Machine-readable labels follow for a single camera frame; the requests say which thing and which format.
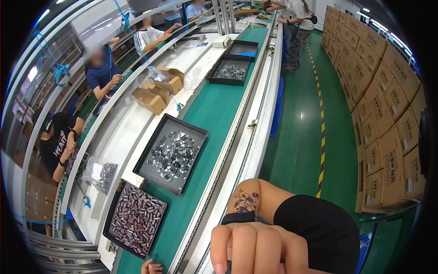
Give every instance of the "black wristband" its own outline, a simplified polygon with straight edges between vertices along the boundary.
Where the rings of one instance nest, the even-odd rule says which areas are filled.
[[[255,222],[255,211],[228,213],[220,224]]]

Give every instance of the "camouflage pants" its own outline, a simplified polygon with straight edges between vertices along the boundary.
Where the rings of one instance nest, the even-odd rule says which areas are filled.
[[[286,62],[284,63],[285,69],[290,72],[295,72],[300,66],[300,51],[304,46],[304,42],[307,37],[312,33],[311,30],[306,30],[298,27],[294,27],[294,32],[297,32],[295,38],[293,38],[289,49],[286,53]]]

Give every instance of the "metal post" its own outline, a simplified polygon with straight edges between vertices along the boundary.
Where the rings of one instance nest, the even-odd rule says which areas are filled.
[[[222,30],[222,23],[221,23],[221,21],[220,21],[220,14],[219,14],[219,6],[218,6],[218,2],[215,1],[215,0],[213,0],[213,1],[212,1],[212,4],[213,4],[213,11],[214,11],[214,13],[215,13],[216,23],[217,23],[217,25],[218,25],[218,33],[219,33],[220,35],[223,35],[224,33],[223,33],[223,30]]]
[[[236,20],[234,19],[234,6],[233,6],[233,1],[229,0],[228,1],[228,5],[230,6],[230,21],[231,21],[231,25],[230,25],[230,33],[235,33],[236,32]]]
[[[230,25],[229,25],[229,22],[228,22],[228,13],[226,11],[225,0],[219,0],[219,1],[220,1],[220,6],[221,6],[220,12],[222,14],[223,23],[224,23],[224,26],[225,26],[225,34],[229,35],[230,34]]]

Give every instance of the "human hand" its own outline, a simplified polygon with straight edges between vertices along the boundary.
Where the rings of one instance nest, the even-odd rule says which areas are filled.
[[[120,83],[120,81],[122,81],[122,74],[114,74],[113,78],[111,79],[111,83],[113,85],[117,85],[118,83]]]
[[[172,37],[172,34],[171,33],[166,33],[163,36],[161,36],[160,41],[164,42],[164,41],[166,41],[170,37]]]
[[[74,132],[70,131],[67,136],[67,148],[70,150],[76,149],[76,142],[74,141]]]
[[[141,266],[141,274],[162,274],[162,272],[157,272],[156,270],[163,270],[161,264],[152,264],[153,259],[145,261]]]
[[[68,147],[66,147],[64,149],[64,152],[62,152],[61,157],[59,157],[59,161],[63,164],[65,164],[65,161],[68,160],[68,158],[70,158],[70,155],[74,153],[74,149],[69,149]]]
[[[260,222],[220,225],[212,231],[210,259],[216,274],[225,274],[228,260],[233,273],[305,273],[307,241]]]

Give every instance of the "fingernail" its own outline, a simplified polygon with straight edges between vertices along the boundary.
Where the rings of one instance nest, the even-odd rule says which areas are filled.
[[[214,267],[216,274],[225,274],[225,268],[220,263],[216,264]]]

